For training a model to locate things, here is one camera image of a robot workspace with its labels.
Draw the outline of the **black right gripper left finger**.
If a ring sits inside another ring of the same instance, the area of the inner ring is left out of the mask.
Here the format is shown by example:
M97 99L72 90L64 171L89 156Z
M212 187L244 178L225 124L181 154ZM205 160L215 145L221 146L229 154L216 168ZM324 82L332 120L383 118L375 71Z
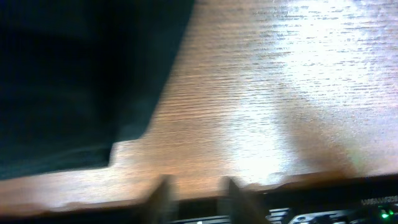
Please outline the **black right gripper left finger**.
M146 200L146 224L168 224L174 219L174 178L163 175Z

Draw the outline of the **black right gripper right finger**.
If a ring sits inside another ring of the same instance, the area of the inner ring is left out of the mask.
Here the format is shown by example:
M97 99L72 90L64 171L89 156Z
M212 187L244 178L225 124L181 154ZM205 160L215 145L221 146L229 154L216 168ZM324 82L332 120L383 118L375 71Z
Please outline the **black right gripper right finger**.
M226 189L222 198L222 214L227 215L232 224L270 224L266 215L234 179L226 177L224 184Z

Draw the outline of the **black trousers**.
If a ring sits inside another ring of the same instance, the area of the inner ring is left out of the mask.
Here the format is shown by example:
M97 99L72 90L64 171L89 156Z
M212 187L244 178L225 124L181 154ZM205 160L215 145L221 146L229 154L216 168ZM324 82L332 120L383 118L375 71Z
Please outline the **black trousers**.
M106 167L146 131L193 0L1 0L1 178Z

